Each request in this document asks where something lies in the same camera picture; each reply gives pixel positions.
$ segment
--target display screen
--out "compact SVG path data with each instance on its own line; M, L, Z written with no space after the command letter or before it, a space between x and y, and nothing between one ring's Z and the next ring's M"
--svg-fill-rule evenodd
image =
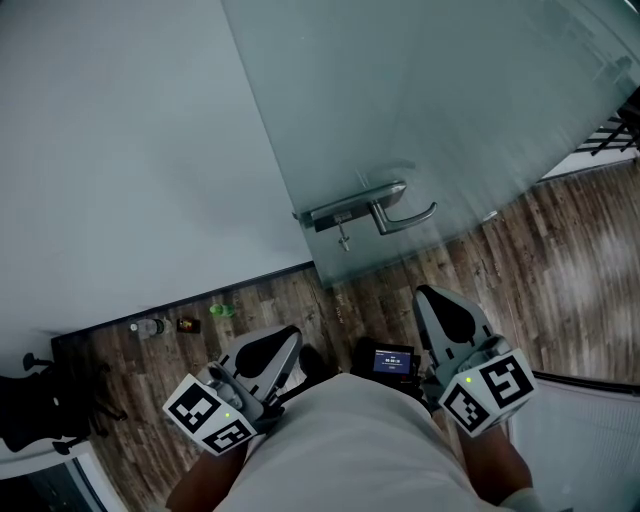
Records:
M409 374L411 372L411 354L409 352L376 350L373 371Z

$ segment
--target person's left arm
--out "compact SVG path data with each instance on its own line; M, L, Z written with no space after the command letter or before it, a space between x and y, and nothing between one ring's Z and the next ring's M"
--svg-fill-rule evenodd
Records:
M227 494L247 456L247 444L215 457L203 452L167 499L172 512L211 512Z

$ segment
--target plastic bottle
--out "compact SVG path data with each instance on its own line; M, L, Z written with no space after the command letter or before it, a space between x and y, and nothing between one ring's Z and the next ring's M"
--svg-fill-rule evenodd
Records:
M146 340L153 336L159 336L162 333L167 332L169 326L168 320L156 320L156 319L142 319L129 325L129 329L132 332L138 333L140 340Z
M233 306L227 304L214 304L209 308L209 312L213 316L226 316L228 318L231 318L236 314L236 309Z

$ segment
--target black chair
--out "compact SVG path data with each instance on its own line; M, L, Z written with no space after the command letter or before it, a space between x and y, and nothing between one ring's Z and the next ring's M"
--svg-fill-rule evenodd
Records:
M68 455L71 447L88 439L91 426L99 436L107 435L96 412L117 421L127 419L124 411L110 410L95 398L100 379L110 371L107 365L100 365L93 379L82 382L52 361L35 359L33 354L24 357L25 371L36 365L45 368L21 379L0 377L0 438L12 452L39 439L73 437L52 443L56 452Z

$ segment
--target foot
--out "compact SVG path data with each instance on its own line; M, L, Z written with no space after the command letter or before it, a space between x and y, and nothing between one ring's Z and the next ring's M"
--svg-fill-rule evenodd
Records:
M311 345L303 345L299 357L300 369L311 382L323 382L333 377L320 353Z

